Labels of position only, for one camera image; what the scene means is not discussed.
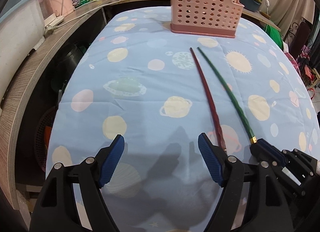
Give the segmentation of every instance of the silver screw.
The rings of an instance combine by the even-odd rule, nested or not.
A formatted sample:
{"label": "silver screw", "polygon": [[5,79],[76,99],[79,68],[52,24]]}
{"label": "silver screw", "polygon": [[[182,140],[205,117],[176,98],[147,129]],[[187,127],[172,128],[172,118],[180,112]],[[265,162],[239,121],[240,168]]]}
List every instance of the silver screw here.
{"label": "silver screw", "polygon": [[62,164],[61,163],[56,163],[55,165],[54,165],[54,168],[55,169],[60,169],[62,167]]}
{"label": "silver screw", "polygon": [[87,164],[91,164],[91,163],[94,162],[94,158],[93,158],[93,157],[88,157],[88,158],[85,160],[85,162],[86,162]]}
{"label": "silver screw", "polygon": [[267,168],[269,166],[269,164],[265,161],[261,162],[261,166],[264,168]]}
{"label": "silver screw", "polygon": [[237,158],[235,158],[234,156],[229,156],[228,161],[231,163],[235,163],[237,161]]}

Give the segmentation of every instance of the blue tablecloth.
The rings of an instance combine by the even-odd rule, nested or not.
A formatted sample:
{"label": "blue tablecloth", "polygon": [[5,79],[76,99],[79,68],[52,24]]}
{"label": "blue tablecloth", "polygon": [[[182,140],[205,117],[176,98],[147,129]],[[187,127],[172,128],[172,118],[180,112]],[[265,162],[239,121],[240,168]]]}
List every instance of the blue tablecloth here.
{"label": "blue tablecloth", "polygon": [[76,68],[53,125],[47,174],[56,162],[78,164],[117,134],[124,136],[125,151],[101,190],[121,232],[202,232],[220,197],[197,145],[202,132],[216,142],[190,47],[209,84],[229,155],[255,162],[239,116],[197,46],[227,81],[258,139],[320,158],[308,92],[260,28],[241,19],[235,39],[178,35],[170,31],[170,14],[170,7],[152,7],[114,17]]}

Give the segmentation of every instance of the pink plastic utensil holder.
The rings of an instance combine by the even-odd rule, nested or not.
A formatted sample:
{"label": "pink plastic utensil holder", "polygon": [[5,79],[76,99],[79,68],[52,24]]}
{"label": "pink plastic utensil holder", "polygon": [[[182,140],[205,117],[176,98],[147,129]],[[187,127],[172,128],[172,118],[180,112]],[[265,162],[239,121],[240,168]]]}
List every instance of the pink plastic utensil holder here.
{"label": "pink plastic utensil holder", "polygon": [[171,0],[171,31],[179,34],[236,37],[244,6],[239,0]]}

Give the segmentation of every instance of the white label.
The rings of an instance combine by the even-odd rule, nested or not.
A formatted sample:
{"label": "white label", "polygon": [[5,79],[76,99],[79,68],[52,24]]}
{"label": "white label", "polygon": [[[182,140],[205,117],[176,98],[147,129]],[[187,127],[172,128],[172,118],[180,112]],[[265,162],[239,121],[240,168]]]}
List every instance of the white label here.
{"label": "white label", "polygon": [[320,175],[320,161],[317,162],[317,174]]}

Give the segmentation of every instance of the blue gripper pad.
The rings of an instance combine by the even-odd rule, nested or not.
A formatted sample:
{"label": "blue gripper pad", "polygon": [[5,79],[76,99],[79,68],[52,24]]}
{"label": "blue gripper pad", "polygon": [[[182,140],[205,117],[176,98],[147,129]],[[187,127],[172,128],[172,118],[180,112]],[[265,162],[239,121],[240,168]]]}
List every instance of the blue gripper pad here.
{"label": "blue gripper pad", "polygon": [[113,148],[111,149],[110,153],[106,157],[105,161],[101,165],[100,170],[100,178],[98,180],[98,184],[100,187],[103,187],[107,184],[118,165],[120,157],[124,151],[124,138],[122,135],[118,135],[115,138],[113,144]]}
{"label": "blue gripper pad", "polygon": [[285,162],[284,155],[278,149],[276,149],[274,146],[269,144],[264,139],[259,139],[258,144],[262,146],[263,149],[268,151],[268,153],[271,154],[274,158],[276,158],[280,162],[282,167],[285,167],[286,162]]}
{"label": "blue gripper pad", "polygon": [[203,134],[200,134],[198,137],[198,147],[212,179],[222,186],[222,183],[224,182],[222,165],[217,156],[213,153],[210,144],[206,141]]}

